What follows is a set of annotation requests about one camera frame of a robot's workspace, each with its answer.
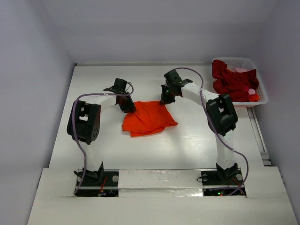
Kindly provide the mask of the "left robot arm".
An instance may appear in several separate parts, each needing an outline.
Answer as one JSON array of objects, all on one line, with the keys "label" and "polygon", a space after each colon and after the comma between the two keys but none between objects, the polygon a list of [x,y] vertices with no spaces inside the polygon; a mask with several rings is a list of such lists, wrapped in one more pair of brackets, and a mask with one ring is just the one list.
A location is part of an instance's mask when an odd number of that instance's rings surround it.
[{"label": "left robot arm", "polygon": [[92,169],[91,156],[82,147],[82,143],[90,145],[100,133],[101,113],[106,109],[118,105],[122,112],[136,111],[131,98],[134,87],[131,82],[116,78],[113,86],[103,89],[101,93],[82,94],[73,102],[68,124],[67,134],[76,142],[83,154],[84,165],[81,171],[74,171],[78,184],[76,188],[84,186],[100,186],[105,180],[104,165]]}]

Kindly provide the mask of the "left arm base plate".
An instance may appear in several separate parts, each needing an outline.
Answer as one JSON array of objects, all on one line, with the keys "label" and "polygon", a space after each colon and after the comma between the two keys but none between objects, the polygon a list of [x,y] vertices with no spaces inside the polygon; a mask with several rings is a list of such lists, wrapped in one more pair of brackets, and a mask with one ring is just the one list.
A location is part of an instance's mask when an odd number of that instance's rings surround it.
[{"label": "left arm base plate", "polygon": [[97,171],[87,171],[81,186],[75,193],[75,196],[118,197],[118,181],[118,170],[104,170],[100,176]]}]

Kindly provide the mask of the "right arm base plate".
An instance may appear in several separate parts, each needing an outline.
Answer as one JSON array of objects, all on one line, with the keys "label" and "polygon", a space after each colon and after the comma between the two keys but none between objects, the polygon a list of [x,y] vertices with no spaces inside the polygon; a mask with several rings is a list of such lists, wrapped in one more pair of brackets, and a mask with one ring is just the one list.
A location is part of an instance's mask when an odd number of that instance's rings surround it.
[{"label": "right arm base plate", "polygon": [[216,170],[204,170],[197,181],[202,183],[203,196],[246,196],[244,185],[240,187],[243,182],[240,170],[227,180],[221,180]]}]

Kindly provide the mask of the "orange t shirt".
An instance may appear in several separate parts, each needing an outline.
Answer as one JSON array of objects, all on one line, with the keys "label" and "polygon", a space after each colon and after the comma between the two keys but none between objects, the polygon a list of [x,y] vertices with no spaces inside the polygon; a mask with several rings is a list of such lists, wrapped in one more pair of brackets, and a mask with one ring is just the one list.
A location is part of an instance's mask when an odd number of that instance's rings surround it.
[{"label": "orange t shirt", "polygon": [[132,137],[158,134],[178,125],[159,101],[137,101],[135,108],[135,112],[127,113],[121,126],[122,131],[129,132]]}]

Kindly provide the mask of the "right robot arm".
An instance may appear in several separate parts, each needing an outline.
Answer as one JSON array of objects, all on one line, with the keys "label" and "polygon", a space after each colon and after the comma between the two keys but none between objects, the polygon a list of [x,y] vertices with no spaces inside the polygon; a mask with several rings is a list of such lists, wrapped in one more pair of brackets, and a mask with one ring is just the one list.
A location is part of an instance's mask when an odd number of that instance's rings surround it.
[{"label": "right robot arm", "polygon": [[217,145],[217,162],[215,170],[201,172],[201,182],[206,186],[229,185],[238,174],[238,165],[233,152],[233,131],[238,116],[228,94],[218,95],[192,80],[183,80],[175,69],[164,74],[165,84],[161,85],[161,105],[175,102],[180,96],[202,106],[208,125],[214,133]]}]

